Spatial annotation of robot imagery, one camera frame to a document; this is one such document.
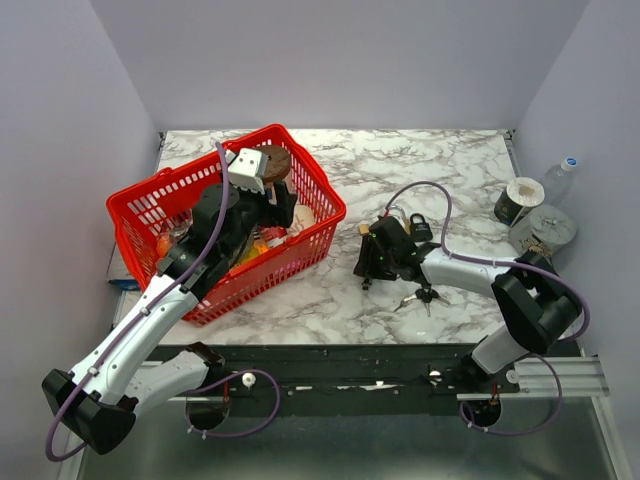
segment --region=brown lid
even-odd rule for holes
[[[262,175],[262,181],[265,184],[282,180],[291,171],[291,154],[285,148],[278,145],[260,145],[254,147],[254,150],[259,150],[269,156],[267,167]]]

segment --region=water bottle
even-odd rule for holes
[[[560,165],[555,165],[547,170],[540,183],[544,187],[544,203],[558,205],[567,196],[578,161],[575,158],[565,158]]]

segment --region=white knob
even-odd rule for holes
[[[251,388],[254,383],[256,383],[256,376],[253,373],[245,373],[242,376],[242,384],[245,387]]]

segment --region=wall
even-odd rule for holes
[[[513,128],[587,0],[92,0],[166,129]]]
[[[525,175],[581,161],[563,209],[580,225],[562,272],[591,300],[583,344],[599,353],[627,456],[640,476],[638,256],[640,4],[592,0],[515,137]]]
[[[40,382],[108,332],[104,202],[158,137],[86,0],[3,2],[0,65],[0,478],[55,478]]]

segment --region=white marble surface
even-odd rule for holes
[[[177,167],[214,149],[214,141],[247,130],[169,132],[159,168]],[[448,245],[455,251],[509,256],[515,251],[493,204],[514,176],[502,135],[495,131],[292,130],[327,173],[347,204],[329,256],[209,325],[180,322],[164,344],[452,343],[476,342],[502,321],[495,302],[450,287],[451,301],[433,302],[427,317],[421,302],[393,313],[415,284],[375,281],[368,292],[352,274],[360,248],[357,226],[371,223],[389,192],[428,179],[446,186],[454,200]],[[407,213],[424,214],[439,238],[446,211],[443,195],[429,187],[405,193]],[[131,308],[128,294],[123,310]]]

